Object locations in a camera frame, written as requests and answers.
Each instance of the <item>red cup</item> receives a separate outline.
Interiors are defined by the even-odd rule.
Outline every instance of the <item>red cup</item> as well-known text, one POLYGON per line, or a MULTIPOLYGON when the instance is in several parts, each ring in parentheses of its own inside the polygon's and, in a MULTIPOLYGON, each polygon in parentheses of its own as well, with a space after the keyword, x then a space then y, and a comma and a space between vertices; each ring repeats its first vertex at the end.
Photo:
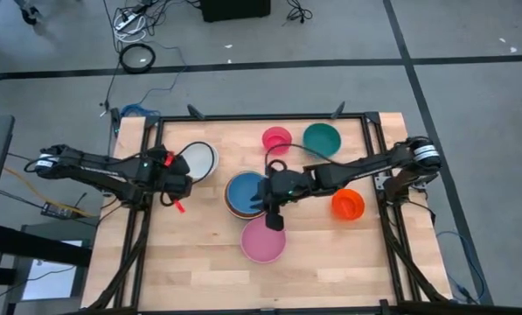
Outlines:
MULTIPOLYGON (((262 145, 268 151, 270 148, 278 144, 291 144, 292 135, 286 129, 282 127, 271 127, 268 128, 264 134, 262 134, 262 145)), ((270 153, 275 155, 281 155, 288 152, 289 146, 281 146, 274 148, 270 153)))

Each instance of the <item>white paper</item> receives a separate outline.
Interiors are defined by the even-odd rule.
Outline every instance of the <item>white paper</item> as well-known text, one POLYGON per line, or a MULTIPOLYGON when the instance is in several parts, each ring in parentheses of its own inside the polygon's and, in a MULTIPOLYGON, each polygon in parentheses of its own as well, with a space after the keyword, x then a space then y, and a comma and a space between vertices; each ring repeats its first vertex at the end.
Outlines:
MULTIPOLYGON (((63 241, 75 246, 81 246, 82 241, 63 241)), ((35 279, 43 276, 51 271, 62 271, 53 273, 40 278, 39 280, 28 281, 25 284, 24 295, 22 300, 34 300, 45 298, 69 298, 72 293, 74 278, 76 276, 76 267, 72 265, 56 262, 43 262, 33 260, 31 263, 30 275, 28 279, 35 279)))

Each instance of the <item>bowl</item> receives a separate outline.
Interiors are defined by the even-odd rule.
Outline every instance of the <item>bowl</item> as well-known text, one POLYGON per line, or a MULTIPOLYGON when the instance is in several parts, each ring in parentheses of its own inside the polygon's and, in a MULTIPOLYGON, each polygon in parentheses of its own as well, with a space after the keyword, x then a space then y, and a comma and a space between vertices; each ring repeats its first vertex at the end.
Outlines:
POLYGON ((235 175, 226 185, 226 203, 229 211, 241 219, 254 219, 264 211, 253 208, 259 201, 251 201, 257 193, 258 184, 264 176, 255 171, 244 171, 235 175))
MULTIPOLYGON (((270 148, 278 144, 291 144, 292 135, 282 127, 268 128, 262 134, 262 145, 268 151, 270 148)), ((289 146, 281 146, 270 151, 274 155, 282 155, 289 151, 289 146)))
POLYGON ((194 143, 181 153, 184 160, 189 165, 189 176, 193 179, 201 179, 216 170, 219 162, 219 155, 216 148, 209 143, 194 143))
POLYGON ((362 196, 352 189, 339 189, 332 196, 332 213, 343 221, 354 221, 364 214, 365 202, 362 196))
POLYGON ((286 232, 274 231, 265 224, 265 217, 251 220, 241 232, 241 250, 256 263, 271 263, 286 248, 286 232))
POLYGON ((303 146, 329 158, 340 149, 340 134, 327 123, 314 123, 303 132, 303 146))

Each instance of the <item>white bowl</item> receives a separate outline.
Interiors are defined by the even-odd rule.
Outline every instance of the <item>white bowl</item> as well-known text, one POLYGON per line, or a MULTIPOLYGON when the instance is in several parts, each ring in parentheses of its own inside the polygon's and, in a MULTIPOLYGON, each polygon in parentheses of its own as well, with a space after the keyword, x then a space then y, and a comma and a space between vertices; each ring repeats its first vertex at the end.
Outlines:
MULTIPOLYGON (((210 145, 214 152, 214 164, 208 173, 208 175, 210 175, 214 172, 214 170, 216 170, 216 167, 218 167, 219 155, 216 148, 214 148, 211 144, 208 145, 210 145)), ((210 148, 208 148, 208 146, 203 143, 192 144, 185 151, 183 151, 181 155, 189 165, 189 168, 191 169, 191 171, 189 171, 189 176, 191 176, 193 179, 203 178, 208 172, 210 165, 212 165, 212 153, 210 148)))

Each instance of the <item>teal bowl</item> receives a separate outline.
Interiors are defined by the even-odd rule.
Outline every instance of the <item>teal bowl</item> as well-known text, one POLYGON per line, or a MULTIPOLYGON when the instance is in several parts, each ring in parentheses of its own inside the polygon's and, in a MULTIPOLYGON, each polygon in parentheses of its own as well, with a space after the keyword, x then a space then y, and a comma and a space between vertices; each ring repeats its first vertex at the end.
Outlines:
POLYGON ((326 123, 314 123, 303 132, 303 146, 329 158, 340 149, 338 131, 326 123))

